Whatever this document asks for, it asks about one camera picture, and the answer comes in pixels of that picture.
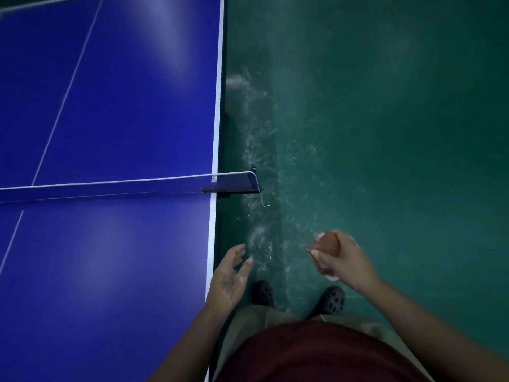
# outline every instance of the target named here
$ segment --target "foot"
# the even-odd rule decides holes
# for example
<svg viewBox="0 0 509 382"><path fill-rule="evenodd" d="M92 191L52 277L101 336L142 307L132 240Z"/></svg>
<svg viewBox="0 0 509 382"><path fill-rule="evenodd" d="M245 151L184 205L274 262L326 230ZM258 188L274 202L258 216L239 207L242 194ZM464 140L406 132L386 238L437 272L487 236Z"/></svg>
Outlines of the foot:
<svg viewBox="0 0 509 382"><path fill-rule="evenodd" d="M345 301L346 295L340 287L329 287L322 293L317 305L306 319L311 319L320 314L340 315L343 312Z"/></svg>
<svg viewBox="0 0 509 382"><path fill-rule="evenodd" d="M274 291L270 284L265 280L259 280L253 284L251 299L253 304L272 308L274 307Z"/></svg>

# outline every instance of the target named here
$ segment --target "table tennis table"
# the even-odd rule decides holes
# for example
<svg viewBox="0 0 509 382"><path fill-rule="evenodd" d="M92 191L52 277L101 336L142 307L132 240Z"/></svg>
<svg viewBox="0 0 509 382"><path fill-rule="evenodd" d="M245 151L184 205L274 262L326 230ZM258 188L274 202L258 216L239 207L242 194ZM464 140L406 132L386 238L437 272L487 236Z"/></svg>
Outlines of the table tennis table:
<svg viewBox="0 0 509 382"><path fill-rule="evenodd" d="M3 11L0 379L144 380L203 306L217 197L260 190L218 173L224 18L225 0Z"/></svg>

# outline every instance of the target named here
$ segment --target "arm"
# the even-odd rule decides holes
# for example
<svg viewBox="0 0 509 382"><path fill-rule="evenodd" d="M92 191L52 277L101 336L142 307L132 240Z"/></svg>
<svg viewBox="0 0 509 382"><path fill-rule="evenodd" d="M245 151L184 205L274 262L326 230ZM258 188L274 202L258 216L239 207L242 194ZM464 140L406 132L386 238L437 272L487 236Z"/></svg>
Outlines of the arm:
<svg viewBox="0 0 509 382"><path fill-rule="evenodd" d="M424 365L458 382L509 380L509 363L504 358L449 327L381 280L355 240L345 232L334 232L342 248L339 258L317 250L311 254L322 265L333 268L341 281L365 296L391 322Z"/></svg>
<svg viewBox="0 0 509 382"><path fill-rule="evenodd" d="M214 272L205 306L175 347L166 355L149 382L203 382L210 357L223 324L238 304L246 289L246 281L253 266L247 259L238 273L245 253L245 244L226 252Z"/></svg>

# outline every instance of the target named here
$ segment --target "floor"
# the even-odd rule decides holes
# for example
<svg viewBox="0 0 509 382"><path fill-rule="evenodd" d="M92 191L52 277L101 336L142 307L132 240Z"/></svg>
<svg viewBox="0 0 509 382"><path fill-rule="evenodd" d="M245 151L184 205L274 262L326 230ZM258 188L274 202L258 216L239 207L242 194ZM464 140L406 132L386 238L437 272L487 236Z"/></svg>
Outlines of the floor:
<svg viewBox="0 0 509 382"><path fill-rule="evenodd" d="M220 249L305 315L331 283L305 252L344 229L379 273L509 356L508 0L229 0ZM383 319L346 289L346 309Z"/></svg>

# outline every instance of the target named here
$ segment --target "person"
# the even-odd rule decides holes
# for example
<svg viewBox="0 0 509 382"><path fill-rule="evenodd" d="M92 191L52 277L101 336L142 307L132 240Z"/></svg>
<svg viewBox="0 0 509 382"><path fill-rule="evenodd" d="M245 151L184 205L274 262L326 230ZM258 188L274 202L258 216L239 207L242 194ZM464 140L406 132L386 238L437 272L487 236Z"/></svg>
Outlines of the person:
<svg viewBox="0 0 509 382"><path fill-rule="evenodd" d="M322 295L316 316L300 320L274 309L271 288L257 282L254 304L240 309L226 332L215 382L509 381L504 358L383 281L350 235L334 233L342 247L340 257L317 250L312 256L370 301L396 332L343 312L344 294L339 287ZM234 270L244 253L245 244L228 250L214 272L205 306L150 381L204 380L220 330L246 289L253 259L247 259L238 272Z"/></svg>

